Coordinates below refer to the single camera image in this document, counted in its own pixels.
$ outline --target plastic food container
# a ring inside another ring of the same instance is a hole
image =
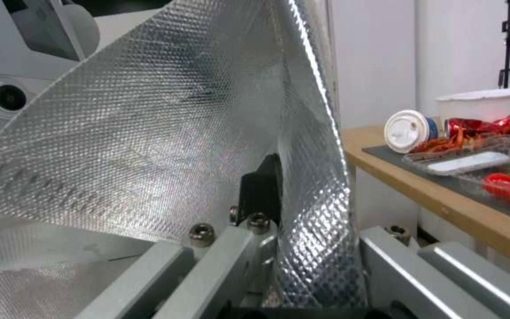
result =
[[[461,117],[495,121],[510,114],[510,89],[488,89],[438,97],[442,121]]]
[[[405,109],[385,123],[385,142],[395,152],[405,154],[420,143],[438,137],[436,122],[419,111]]]
[[[488,137],[477,149],[407,154],[403,161],[428,174],[458,179],[464,191],[510,210],[510,182],[486,180],[492,173],[510,173],[510,136]]]
[[[407,154],[403,161],[431,175],[451,176],[510,163],[510,135],[482,140],[477,149]]]
[[[510,183],[497,183],[490,186],[486,178],[493,173],[509,174],[510,163],[486,169],[474,170],[455,177],[460,181],[460,187],[470,194],[500,204],[504,209],[510,210]]]

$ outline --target white machine housing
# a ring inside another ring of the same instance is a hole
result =
[[[91,55],[99,38],[93,17],[72,2],[0,0],[0,88],[19,89],[24,94],[18,93],[19,100],[26,105]],[[17,102],[14,97],[7,98]],[[22,105],[12,109],[0,105],[0,129]]]

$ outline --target quilted reflective material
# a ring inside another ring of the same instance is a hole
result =
[[[0,133],[0,214],[144,240],[227,225],[243,174],[283,165],[269,305],[364,305],[328,49],[301,0],[174,0]]]

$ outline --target bolt head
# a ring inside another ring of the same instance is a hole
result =
[[[215,232],[212,225],[206,222],[200,222],[190,228],[188,232],[190,243],[196,247],[210,246],[215,240]]]
[[[238,219],[239,219],[239,207],[233,205],[229,208],[229,224],[232,226],[237,226]]]
[[[271,220],[263,213],[254,213],[247,218],[247,228],[253,234],[261,235],[269,231]]]

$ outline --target gray metal bracket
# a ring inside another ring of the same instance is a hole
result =
[[[510,275],[457,242],[438,243],[418,255],[498,315],[510,318]]]
[[[498,318],[383,228],[361,231],[370,306],[399,301],[419,318]]]

